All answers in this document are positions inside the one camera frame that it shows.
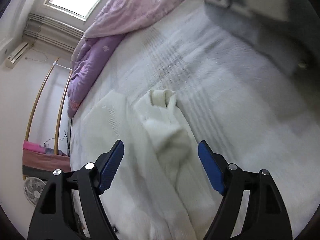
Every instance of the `gray pillow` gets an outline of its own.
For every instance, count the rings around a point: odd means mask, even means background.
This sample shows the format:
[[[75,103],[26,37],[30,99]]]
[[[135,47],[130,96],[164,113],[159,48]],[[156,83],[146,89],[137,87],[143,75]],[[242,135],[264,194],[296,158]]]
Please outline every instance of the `gray pillow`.
[[[207,1],[211,5],[206,11],[214,22],[271,56],[287,73],[300,61],[320,65],[320,19],[308,0]],[[291,57],[297,64],[284,64]]]

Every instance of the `pink floral blanket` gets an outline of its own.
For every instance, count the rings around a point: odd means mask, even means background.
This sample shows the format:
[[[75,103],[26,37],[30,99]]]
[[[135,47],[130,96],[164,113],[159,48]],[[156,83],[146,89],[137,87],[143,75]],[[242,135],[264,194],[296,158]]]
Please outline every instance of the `pink floral blanket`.
[[[182,1],[109,0],[106,3],[71,57],[74,73],[68,88],[69,117],[74,116],[125,34],[159,21]]]

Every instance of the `white cloth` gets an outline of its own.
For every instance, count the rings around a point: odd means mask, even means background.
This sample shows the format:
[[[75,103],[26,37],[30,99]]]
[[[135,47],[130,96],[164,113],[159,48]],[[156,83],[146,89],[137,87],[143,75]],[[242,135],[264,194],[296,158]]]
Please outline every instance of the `white cloth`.
[[[221,201],[197,142],[169,90],[150,90],[132,107],[109,92],[85,117],[86,161],[124,143],[124,158],[101,202],[122,239],[203,239]]]

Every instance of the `bed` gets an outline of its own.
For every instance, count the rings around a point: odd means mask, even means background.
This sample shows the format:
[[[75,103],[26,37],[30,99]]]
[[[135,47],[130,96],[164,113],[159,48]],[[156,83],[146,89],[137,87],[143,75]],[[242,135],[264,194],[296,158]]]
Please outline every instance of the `bed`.
[[[109,91],[134,104],[149,89],[173,90],[197,142],[206,140],[244,170],[271,172],[296,237],[319,205],[316,73],[284,75],[266,56],[215,25],[201,1],[185,0],[117,47],[73,118],[71,168],[87,163],[82,121]],[[234,233],[241,230],[245,208],[243,201]]]

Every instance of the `white wall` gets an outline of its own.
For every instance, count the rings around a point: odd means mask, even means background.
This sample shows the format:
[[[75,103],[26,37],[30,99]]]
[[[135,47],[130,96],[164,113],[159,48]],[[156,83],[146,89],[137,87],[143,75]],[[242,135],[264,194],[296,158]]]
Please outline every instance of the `white wall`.
[[[21,42],[35,0],[12,0],[0,19],[0,62]]]
[[[85,31],[93,23],[96,15],[101,11],[108,0],[101,0],[86,21],[58,11],[49,6],[45,6],[45,1],[46,0],[36,0],[31,11],[35,14],[54,18],[71,26],[74,26],[82,31]]]
[[[33,50],[27,52],[13,69],[0,66],[0,203],[16,229],[27,238],[33,206],[23,193],[22,145],[31,108],[38,90],[56,56],[45,52],[48,59],[37,62],[25,57],[44,60],[46,57]],[[59,64],[69,67],[69,61]],[[43,144],[53,138],[62,93],[68,79],[67,69],[55,67],[40,97],[29,141]],[[67,99],[60,126],[60,138],[68,128]],[[66,147],[66,139],[59,148]]]

